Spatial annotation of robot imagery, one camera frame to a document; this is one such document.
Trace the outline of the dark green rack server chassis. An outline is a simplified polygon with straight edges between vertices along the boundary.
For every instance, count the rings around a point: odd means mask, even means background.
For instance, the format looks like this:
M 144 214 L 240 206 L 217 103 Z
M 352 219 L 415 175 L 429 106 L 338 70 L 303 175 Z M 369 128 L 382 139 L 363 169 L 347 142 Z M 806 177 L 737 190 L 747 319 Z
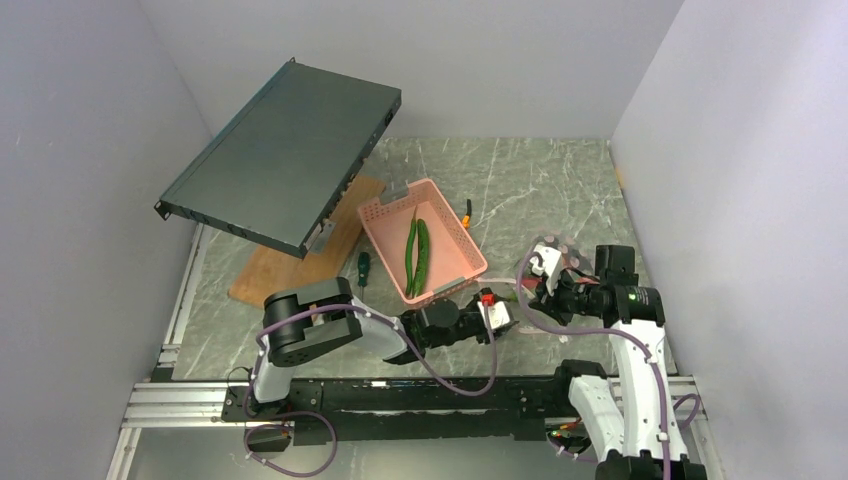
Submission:
M 290 59 L 154 209 L 303 258 L 401 105 L 397 87 Z

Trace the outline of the green handled screwdriver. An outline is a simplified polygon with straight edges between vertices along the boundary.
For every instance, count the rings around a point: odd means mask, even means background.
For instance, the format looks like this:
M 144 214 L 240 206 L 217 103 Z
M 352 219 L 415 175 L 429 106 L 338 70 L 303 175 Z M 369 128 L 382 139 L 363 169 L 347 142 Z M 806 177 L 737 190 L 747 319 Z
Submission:
M 357 258 L 357 285 L 364 289 L 368 284 L 368 278 L 371 268 L 371 256 L 368 252 L 362 251 Z

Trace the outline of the pink perforated plastic basket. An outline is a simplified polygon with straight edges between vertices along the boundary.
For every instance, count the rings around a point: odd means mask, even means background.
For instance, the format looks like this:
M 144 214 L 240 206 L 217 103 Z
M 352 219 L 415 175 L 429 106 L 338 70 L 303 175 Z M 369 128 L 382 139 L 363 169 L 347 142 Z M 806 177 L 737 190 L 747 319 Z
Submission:
M 488 269 L 480 248 L 431 179 L 369 199 L 358 206 L 357 213 L 401 300 L 410 308 L 467 287 Z M 410 297 L 406 257 L 414 219 L 425 223 L 428 244 L 423 291 Z

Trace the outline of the aluminium frame rail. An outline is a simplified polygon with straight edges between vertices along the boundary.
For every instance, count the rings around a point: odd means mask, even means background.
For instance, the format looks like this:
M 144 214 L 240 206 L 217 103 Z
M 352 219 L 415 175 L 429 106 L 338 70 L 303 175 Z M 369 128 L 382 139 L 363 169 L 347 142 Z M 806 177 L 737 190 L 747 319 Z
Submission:
M 132 389 L 106 474 L 108 479 L 129 477 L 137 445 L 145 429 L 207 427 L 220 420 L 219 410 L 224 398 L 221 382 L 172 379 L 212 237 L 210 227 L 196 226 L 156 364 L 150 377 Z

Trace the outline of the black orange small tool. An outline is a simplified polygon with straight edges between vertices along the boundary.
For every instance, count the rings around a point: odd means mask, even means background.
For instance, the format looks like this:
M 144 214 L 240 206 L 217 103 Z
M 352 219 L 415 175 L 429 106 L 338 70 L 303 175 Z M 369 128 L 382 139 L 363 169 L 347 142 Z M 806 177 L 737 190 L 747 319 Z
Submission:
M 473 204 L 470 199 L 466 200 L 465 213 L 461 219 L 461 224 L 465 229 L 469 229 L 471 226 L 471 217 L 473 213 Z

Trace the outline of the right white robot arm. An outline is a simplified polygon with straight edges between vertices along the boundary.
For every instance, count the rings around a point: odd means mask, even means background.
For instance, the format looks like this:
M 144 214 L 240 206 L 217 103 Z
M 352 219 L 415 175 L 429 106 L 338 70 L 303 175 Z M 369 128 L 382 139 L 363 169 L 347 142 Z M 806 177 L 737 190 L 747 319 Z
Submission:
M 535 327 L 557 336 L 604 335 L 613 347 L 619 401 L 596 362 L 563 362 L 563 380 L 550 391 L 557 411 L 579 414 L 597 458 L 596 478 L 707 478 L 675 417 L 663 302 L 656 289 L 640 285 L 634 249 L 598 246 L 587 275 L 540 241 L 521 261 L 516 282 L 519 305 Z

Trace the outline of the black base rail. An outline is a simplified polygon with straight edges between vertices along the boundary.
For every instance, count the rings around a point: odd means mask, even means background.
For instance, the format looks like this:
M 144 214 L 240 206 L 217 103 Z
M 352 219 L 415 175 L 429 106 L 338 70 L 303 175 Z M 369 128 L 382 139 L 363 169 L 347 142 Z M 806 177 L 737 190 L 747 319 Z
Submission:
M 431 378 L 293 380 L 288 396 L 259 404 L 241 385 L 226 389 L 226 423 L 272 422 L 289 412 L 297 446 L 340 441 L 508 437 L 542 441 L 575 419 L 563 376 L 500 376 L 479 397 L 459 395 Z

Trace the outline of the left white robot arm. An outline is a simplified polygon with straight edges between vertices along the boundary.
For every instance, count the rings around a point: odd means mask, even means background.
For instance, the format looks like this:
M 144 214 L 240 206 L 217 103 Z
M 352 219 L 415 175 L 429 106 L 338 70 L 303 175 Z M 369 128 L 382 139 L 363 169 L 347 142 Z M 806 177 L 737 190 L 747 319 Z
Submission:
M 488 288 L 465 307 L 440 299 L 388 316 L 366 305 L 343 277 L 271 294 L 263 308 L 247 404 L 264 420 L 285 411 L 298 366 L 342 347 L 404 365 L 467 339 L 490 344 L 516 324 L 506 298 Z

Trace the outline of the thin green fake chili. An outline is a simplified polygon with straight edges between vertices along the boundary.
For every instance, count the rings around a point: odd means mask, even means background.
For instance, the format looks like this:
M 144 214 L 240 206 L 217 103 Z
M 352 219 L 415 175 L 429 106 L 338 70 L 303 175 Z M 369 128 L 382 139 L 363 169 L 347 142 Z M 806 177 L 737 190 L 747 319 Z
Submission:
M 410 298 L 412 295 L 413 282 L 414 282 L 414 265 L 413 265 L 413 253 L 415 248 L 415 240 L 417 235 L 417 208 L 413 209 L 412 217 L 410 220 L 410 228 L 406 241 L 405 248 L 405 273 L 406 273 L 406 287 L 404 294 L 407 298 Z

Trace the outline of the brown wooden board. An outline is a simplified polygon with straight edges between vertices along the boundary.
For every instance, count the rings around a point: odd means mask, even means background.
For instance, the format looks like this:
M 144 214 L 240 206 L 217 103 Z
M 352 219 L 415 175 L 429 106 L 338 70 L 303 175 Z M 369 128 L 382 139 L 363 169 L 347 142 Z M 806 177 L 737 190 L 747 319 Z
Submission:
M 321 252 L 308 252 L 300 259 L 259 246 L 231 285 L 229 297 L 260 308 L 275 292 L 338 276 L 362 233 L 357 207 L 384 189 L 381 180 L 357 176 L 329 216 L 328 222 L 334 227 L 330 234 L 320 235 L 324 241 Z

